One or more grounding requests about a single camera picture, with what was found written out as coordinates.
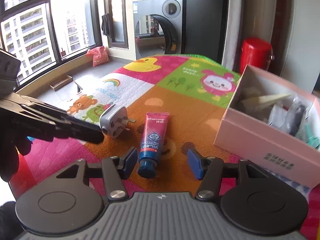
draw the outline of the metal screw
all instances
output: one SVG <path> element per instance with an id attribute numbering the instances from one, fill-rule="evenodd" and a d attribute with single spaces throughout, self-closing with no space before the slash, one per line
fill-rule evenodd
<path id="1" fill-rule="evenodd" d="M 114 190 L 111 191 L 110 197 L 112 198 L 122 198 L 125 196 L 125 192 L 123 190 Z"/>
<path id="2" fill-rule="evenodd" d="M 199 193 L 198 193 L 198 196 L 200 198 L 212 198 L 214 196 L 213 192 L 210 191 L 210 190 L 201 190 Z"/>

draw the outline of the washing machine door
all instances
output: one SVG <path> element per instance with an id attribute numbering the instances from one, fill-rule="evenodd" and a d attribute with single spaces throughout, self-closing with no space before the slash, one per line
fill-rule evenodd
<path id="1" fill-rule="evenodd" d="M 177 51 L 178 34 L 167 18 L 156 14 L 146 15 L 135 26 L 135 42 L 141 57 L 174 54 Z"/>

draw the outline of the pink plastic bag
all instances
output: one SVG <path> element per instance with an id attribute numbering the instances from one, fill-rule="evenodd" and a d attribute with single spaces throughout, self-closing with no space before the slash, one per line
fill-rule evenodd
<path id="1" fill-rule="evenodd" d="M 108 53 L 104 46 L 88 49 L 86 55 L 93 55 L 93 67 L 109 62 Z"/>

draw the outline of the gray plug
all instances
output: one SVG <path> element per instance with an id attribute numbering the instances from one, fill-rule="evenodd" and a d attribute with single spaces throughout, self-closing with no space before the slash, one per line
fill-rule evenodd
<path id="1" fill-rule="evenodd" d="M 128 118 L 127 110 L 124 106 L 113 104 L 105 110 L 99 119 L 101 131 L 112 138 L 117 138 L 123 130 L 127 128 L 128 122 L 136 120 Z"/>

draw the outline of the hanging clothing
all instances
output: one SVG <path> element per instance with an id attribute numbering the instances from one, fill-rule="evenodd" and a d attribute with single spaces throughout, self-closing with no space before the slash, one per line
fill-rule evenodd
<path id="1" fill-rule="evenodd" d="M 110 24 L 111 24 L 110 14 L 106 13 L 102 16 L 101 29 L 102 29 L 103 35 L 108 36 L 109 38 L 111 38 Z"/>

